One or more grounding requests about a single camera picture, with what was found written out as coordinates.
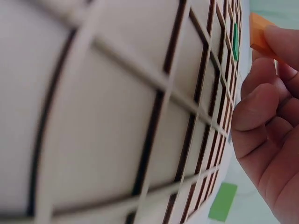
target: green sticky note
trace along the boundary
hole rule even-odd
[[[231,183],[222,183],[210,209],[209,218],[225,222],[233,203],[238,186]]]
[[[239,49],[239,28],[238,28],[238,24],[236,24],[236,23],[234,25],[233,54],[234,54],[235,60],[238,62],[239,61],[239,54],[240,54],[240,49]]]

